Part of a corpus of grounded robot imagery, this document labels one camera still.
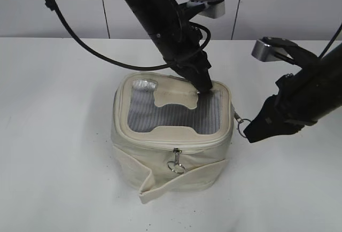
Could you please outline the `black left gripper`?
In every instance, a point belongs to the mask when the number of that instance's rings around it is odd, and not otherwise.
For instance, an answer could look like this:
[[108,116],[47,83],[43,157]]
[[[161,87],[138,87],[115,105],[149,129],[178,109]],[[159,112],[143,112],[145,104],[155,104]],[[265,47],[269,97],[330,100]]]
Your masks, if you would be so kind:
[[210,30],[198,23],[190,23],[192,32],[200,34],[199,39],[202,39],[201,31],[206,33],[206,38],[202,45],[197,46],[195,50],[191,50],[188,53],[184,53],[175,56],[171,59],[165,59],[167,64],[170,64],[172,68],[178,68],[183,77],[186,78],[199,93],[208,93],[213,85],[208,70],[211,68],[211,64],[208,61],[207,54],[204,48],[211,40]]

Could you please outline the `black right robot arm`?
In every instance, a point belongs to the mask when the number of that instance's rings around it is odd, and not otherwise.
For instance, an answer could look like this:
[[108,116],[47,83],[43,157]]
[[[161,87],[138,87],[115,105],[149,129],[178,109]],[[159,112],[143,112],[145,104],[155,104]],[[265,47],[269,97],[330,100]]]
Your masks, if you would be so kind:
[[284,61],[301,70],[285,74],[275,84],[259,114],[240,135],[250,143],[279,135],[293,135],[341,107],[341,45],[332,48],[338,28],[319,56],[296,43],[277,37],[256,40],[252,56],[261,62]]

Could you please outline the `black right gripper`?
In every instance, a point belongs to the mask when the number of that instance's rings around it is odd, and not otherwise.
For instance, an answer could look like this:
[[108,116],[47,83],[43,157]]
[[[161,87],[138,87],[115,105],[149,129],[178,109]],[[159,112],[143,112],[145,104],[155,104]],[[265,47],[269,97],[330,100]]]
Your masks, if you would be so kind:
[[286,74],[276,81],[277,95],[268,97],[254,120],[244,129],[250,143],[293,135],[317,123],[312,114],[317,100],[317,77],[310,73]]

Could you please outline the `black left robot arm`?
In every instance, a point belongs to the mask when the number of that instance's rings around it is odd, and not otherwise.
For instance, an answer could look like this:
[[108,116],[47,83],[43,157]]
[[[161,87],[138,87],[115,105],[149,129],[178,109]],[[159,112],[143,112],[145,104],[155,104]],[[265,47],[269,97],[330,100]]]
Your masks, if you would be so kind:
[[185,16],[183,6],[176,0],[124,0],[165,61],[164,65],[139,67],[106,57],[86,45],[71,29],[56,2],[45,0],[45,5],[55,12],[70,36],[97,58],[131,71],[152,72],[172,69],[188,80],[200,93],[212,89],[209,75],[211,67],[204,47],[209,43],[210,31]]

